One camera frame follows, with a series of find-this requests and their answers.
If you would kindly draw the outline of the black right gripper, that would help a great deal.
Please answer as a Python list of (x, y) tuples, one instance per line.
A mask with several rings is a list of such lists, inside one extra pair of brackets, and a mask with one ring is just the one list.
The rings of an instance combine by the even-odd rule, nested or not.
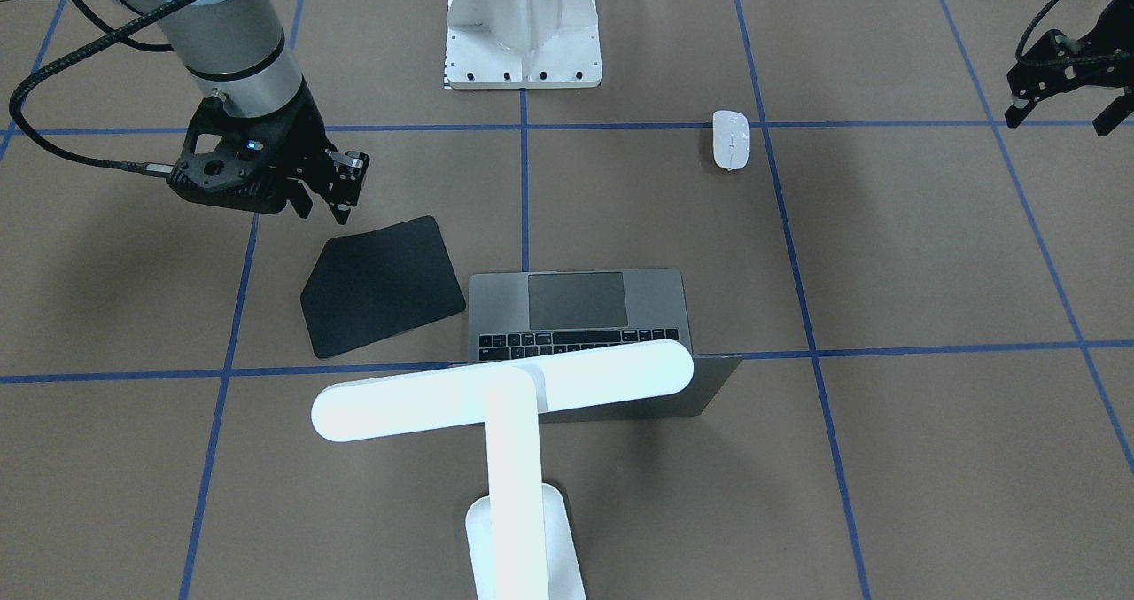
[(315, 99), (301, 83), (284, 108), (260, 118), (236, 118), (219, 98), (203, 99), (167, 187), (191, 203), (235, 211), (276, 214), (291, 206), (301, 219), (319, 196), (345, 227), (369, 164), (364, 152), (330, 149)]

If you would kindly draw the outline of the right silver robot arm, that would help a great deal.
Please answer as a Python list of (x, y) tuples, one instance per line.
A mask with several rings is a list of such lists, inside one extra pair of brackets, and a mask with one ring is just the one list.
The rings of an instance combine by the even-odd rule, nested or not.
[[(358, 204), (369, 172), (364, 152), (341, 152), (327, 137), (284, 24), (270, 0), (69, 0), (101, 37), (42, 66), (12, 88), (8, 110), (19, 130), (50, 154), (86, 167), (158, 177), (200, 205), (308, 217), (322, 198), (337, 223)], [(24, 115), (32, 91), (50, 76), (111, 47), (136, 47), (156, 27), (193, 76), (202, 100), (171, 163), (94, 159), (44, 138)]]

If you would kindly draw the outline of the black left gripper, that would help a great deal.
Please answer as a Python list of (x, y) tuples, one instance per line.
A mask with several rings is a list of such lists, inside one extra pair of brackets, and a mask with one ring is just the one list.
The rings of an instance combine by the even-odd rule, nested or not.
[(1108, 136), (1133, 112), (1133, 0), (1111, 0), (1094, 27), (1080, 39), (1048, 29), (1034, 45), (1025, 48), (1036, 23), (1058, 1), (1046, 5), (1021, 35), (1015, 64), (1006, 74), (1012, 92), (1007, 127), (1018, 128), (1046, 99), (1076, 88), (1114, 88), (1119, 95), (1091, 122), (1097, 135)]

